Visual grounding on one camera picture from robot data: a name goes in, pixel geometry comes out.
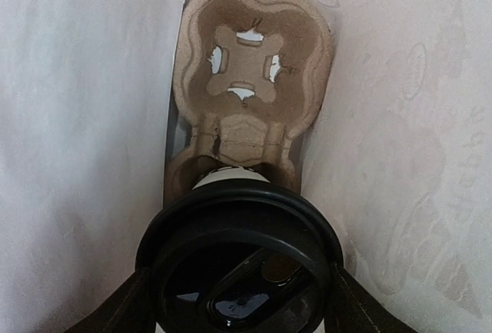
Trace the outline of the white paper takeout bag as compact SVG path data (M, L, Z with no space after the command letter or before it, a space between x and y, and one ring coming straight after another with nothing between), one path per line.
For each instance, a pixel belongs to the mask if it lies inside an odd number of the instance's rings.
M1 0L1 330L61 332L161 209L185 0ZM302 191L420 332L491 330L491 0L314 0L337 51Z

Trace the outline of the black cup lid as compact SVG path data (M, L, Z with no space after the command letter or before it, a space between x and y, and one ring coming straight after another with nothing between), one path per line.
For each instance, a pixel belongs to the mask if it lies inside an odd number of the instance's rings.
M267 182L232 179L161 210L138 247L166 332L313 332L343 259L325 217Z

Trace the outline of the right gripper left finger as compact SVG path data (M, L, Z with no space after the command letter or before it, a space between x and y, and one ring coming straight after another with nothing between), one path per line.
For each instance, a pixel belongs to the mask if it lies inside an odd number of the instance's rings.
M150 274L149 268L139 268L96 310L73 325L71 332L155 332Z

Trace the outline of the brown cardboard cup carrier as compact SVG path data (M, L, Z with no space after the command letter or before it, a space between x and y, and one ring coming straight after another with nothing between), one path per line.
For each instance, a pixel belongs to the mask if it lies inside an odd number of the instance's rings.
M291 146L321 109L333 57L312 0L190 0L172 88L191 138L165 169L165 199L222 165L299 191Z

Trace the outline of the single white paper cup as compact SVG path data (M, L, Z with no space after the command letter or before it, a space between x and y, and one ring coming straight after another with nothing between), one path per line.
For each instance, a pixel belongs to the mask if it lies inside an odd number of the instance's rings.
M230 181L235 179L262 181L270 183L263 175L251 168L245 168L242 166L226 166L223 168L215 169L206 174L200 179L197 184L192 188L200 188L204 185L208 185L217 181Z

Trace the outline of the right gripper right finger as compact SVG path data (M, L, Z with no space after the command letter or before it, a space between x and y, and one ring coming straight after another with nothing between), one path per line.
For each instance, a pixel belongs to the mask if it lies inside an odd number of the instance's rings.
M416 333L387 311L342 266L333 263L330 273L326 332Z

